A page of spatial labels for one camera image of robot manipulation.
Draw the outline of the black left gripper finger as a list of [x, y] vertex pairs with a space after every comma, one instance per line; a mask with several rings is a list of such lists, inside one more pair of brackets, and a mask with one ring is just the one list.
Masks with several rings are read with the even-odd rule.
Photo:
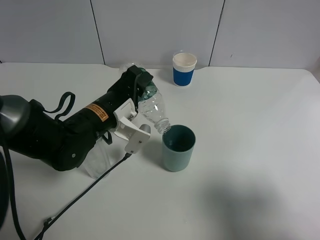
[[136, 96], [142, 97], [143, 94], [154, 86], [153, 76], [144, 68], [132, 65], [126, 70], [126, 83]]

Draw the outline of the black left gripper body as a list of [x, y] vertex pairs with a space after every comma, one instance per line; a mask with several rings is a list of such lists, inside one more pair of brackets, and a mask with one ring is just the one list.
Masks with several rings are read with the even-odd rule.
[[94, 135], [105, 133], [117, 126], [116, 111], [128, 99], [134, 98], [137, 75], [125, 72], [108, 91], [64, 121], [64, 126], [76, 133], [90, 131]]

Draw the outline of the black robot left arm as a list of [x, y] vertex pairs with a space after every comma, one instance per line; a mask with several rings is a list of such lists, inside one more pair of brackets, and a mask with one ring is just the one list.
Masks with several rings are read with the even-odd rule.
[[112, 143], [112, 135], [127, 141], [125, 151], [135, 154], [149, 140], [148, 125], [136, 126], [138, 101], [153, 77], [135, 65], [108, 91], [75, 114], [72, 92], [64, 93], [55, 117], [36, 100], [18, 95], [0, 98], [0, 144], [24, 156], [39, 159], [57, 171], [79, 167], [98, 139]]

